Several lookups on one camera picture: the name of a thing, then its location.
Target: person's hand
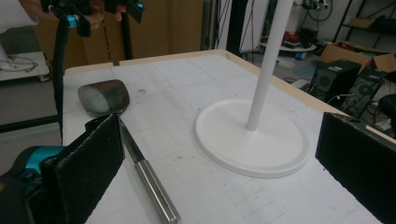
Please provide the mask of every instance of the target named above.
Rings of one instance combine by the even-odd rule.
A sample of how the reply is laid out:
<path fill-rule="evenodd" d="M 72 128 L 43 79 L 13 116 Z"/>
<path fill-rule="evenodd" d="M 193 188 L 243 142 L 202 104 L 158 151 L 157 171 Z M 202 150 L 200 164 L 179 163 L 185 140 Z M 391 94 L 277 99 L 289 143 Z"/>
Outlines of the person's hand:
<path fill-rule="evenodd" d="M 57 21 L 58 18 L 51 13 L 44 12 L 41 7 L 40 0 L 20 0 L 21 5 L 26 13 L 30 16 L 38 17 L 39 19 Z M 91 0 L 92 13 L 91 15 L 84 16 L 91 24 L 91 29 L 99 28 L 100 22 L 104 18 L 103 8 L 105 0 Z M 126 6 L 117 5 L 117 11 L 114 13 L 116 21 L 121 21 L 121 13 L 126 11 Z"/>

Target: black foam pad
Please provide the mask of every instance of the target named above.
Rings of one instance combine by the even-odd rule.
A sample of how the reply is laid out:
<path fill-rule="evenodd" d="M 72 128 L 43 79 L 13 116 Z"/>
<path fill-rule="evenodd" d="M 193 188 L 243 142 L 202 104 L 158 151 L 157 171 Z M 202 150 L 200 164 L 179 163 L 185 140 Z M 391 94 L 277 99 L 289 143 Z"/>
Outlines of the black foam pad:
<path fill-rule="evenodd" d="M 384 223 L 396 223 L 396 145 L 351 117 L 324 113 L 316 158 Z"/>

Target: white pole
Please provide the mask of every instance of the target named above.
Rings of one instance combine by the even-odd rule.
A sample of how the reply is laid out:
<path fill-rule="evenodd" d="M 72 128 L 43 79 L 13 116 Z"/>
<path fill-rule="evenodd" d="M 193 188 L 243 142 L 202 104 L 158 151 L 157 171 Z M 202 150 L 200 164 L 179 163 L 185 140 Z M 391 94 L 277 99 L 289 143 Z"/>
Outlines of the white pole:
<path fill-rule="evenodd" d="M 265 96 L 274 73 L 277 55 L 279 53 L 283 35 L 285 34 L 292 5 L 293 0 L 278 0 L 276 4 L 276 11 L 268 38 L 268 45 L 265 48 L 264 58 L 262 59 L 262 69 L 260 71 L 259 81 L 257 83 L 253 103 L 250 108 L 250 115 L 247 121 L 247 129 L 252 132 L 257 130 L 257 125 L 262 113 L 262 107 L 264 106 Z"/>

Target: cardboard box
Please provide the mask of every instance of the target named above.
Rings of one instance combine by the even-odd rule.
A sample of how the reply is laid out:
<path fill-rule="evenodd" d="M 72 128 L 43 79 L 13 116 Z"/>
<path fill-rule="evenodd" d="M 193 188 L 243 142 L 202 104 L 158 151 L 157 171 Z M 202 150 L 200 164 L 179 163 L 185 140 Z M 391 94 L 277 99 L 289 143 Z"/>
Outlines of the cardboard box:
<path fill-rule="evenodd" d="M 350 26 L 368 29 L 373 25 L 374 21 L 367 18 L 352 18 L 349 21 Z"/>
<path fill-rule="evenodd" d="M 145 0 L 141 23 L 129 17 L 133 58 L 201 49 L 203 1 Z"/>
<path fill-rule="evenodd" d="M 52 67 L 57 21 L 41 20 L 35 26 L 38 43 Z M 109 63 L 125 60 L 121 26 L 114 15 L 105 12 L 100 27 L 92 30 L 91 37 L 81 37 L 77 29 L 70 30 L 64 55 L 64 69 L 88 64 Z"/>
<path fill-rule="evenodd" d="M 394 73 L 396 71 L 396 58 L 393 54 L 370 49 L 350 42 L 335 42 L 327 45 L 320 56 L 324 63 L 330 63 L 339 59 L 345 59 L 361 64 L 360 72 L 367 66 L 378 70 Z"/>

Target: white stand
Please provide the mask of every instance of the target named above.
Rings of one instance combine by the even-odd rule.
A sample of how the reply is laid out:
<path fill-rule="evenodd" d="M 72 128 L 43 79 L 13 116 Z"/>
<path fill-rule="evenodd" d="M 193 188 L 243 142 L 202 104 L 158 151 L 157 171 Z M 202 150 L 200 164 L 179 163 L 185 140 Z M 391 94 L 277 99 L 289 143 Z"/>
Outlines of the white stand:
<path fill-rule="evenodd" d="M 292 2 L 277 2 L 276 23 L 269 36 L 253 101 L 213 104 L 196 122 L 204 152 L 238 174 L 261 178 L 291 175 L 303 167 L 308 157 L 307 137 L 298 123 L 280 108 L 268 104 L 263 107 L 288 22 L 285 15 L 290 14 Z"/>

